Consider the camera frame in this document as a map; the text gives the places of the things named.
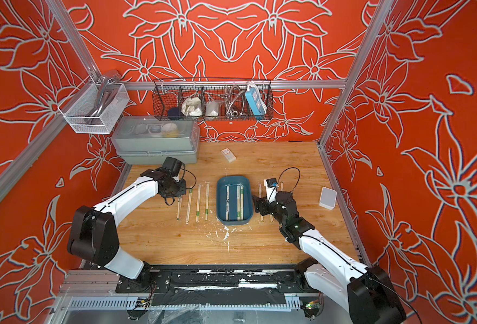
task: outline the white wire basket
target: white wire basket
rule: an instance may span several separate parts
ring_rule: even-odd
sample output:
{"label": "white wire basket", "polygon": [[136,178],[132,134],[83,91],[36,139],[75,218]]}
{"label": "white wire basket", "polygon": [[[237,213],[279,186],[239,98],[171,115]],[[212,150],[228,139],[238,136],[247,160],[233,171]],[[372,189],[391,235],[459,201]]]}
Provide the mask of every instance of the white wire basket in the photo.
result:
{"label": "white wire basket", "polygon": [[91,115],[94,111],[98,88],[92,83],[86,85],[86,87],[85,92],[73,106],[65,113],[61,113],[76,133],[110,134],[129,101],[125,85],[106,86],[107,90],[118,88],[118,92],[109,105],[97,116]]}

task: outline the plastic bag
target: plastic bag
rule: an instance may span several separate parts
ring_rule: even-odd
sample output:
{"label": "plastic bag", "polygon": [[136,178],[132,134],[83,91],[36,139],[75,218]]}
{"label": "plastic bag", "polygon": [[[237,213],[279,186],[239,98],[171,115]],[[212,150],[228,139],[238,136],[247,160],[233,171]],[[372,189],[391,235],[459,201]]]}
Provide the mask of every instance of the plastic bag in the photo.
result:
{"label": "plastic bag", "polygon": [[181,106],[181,112],[185,116],[198,117],[203,114],[201,100],[198,97],[186,98]]}
{"label": "plastic bag", "polygon": [[223,103],[223,100],[212,100],[206,105],[206,117],[215,117],[219,115],[220,105]]}
{"label": "plastic bag", "polygon": [[189,305],[175,310],[166,307],[151,309],[148,314],[148,324],[204,324],[205,310],[199,305]]}

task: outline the wire basket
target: wire basket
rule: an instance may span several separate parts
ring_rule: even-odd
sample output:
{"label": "wire basket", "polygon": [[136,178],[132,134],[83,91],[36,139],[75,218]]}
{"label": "wire basket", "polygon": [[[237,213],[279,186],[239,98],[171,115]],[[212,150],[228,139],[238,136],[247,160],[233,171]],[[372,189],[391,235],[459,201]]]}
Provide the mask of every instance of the wire basket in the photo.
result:
{"label": "wire basket", "polygon": [[[246,82],[253,81],[260,91],[261,100],[267,107],[266,113],[254,114],[244,95]],[[158,120],[270,120],[273,118],[273,91],[270,80],[204,78],[155,79],[153,92],[154,116]],[[178,113],[187,98],[198,97],[201,101],[201,116],[184,116]],[[208,103],[215,100],[217,116],[207,116]]]}
{"label": "wire basket", "polygon": [[86,85],[86,87],[87,89],[76,103],[65,113],[62,113],[65,120],[76,133],[110,134],[130,100],[125,86],[121,83],[106,86],[107,91],[117,90],[117,93],[99,114],[93,113],[98,88],[93,83]]}

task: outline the white box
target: white box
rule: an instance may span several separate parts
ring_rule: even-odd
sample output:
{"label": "white box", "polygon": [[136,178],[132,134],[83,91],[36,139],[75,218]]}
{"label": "white box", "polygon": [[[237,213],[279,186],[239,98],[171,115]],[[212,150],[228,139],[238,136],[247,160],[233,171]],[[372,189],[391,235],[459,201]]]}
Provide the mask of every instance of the white box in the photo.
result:
{"label": "white box", "polygon": [[323,187],[321,189],[321,197],[319,198],[319,205],[326,208],[327,210],[332,210],[335,207],[335,198],[338,193],[335,190]]}

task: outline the black wire basket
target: black wire basket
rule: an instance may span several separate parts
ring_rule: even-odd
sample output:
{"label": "black wire basket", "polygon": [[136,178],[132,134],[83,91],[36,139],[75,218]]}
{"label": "black wire basket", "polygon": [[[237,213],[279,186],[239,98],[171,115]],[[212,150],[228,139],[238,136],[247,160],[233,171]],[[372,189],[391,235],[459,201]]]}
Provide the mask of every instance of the black wire basket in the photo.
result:
{"label": "black wire basket", "polygon": [[[246,82],[253,81],[260,91],[261,100],[267,107],[266,113],[254,114],[245,97]],[[155,79],[153,93],[154,115],[158,120],[259,120],[273,118],[273,91],[270,80],[237,78],[183,78]],[[181,106],[187,98],[198,97],[201,101],[201,116],[185,116]],[[206,115],[206,107],[211,101],[218,112]]]}

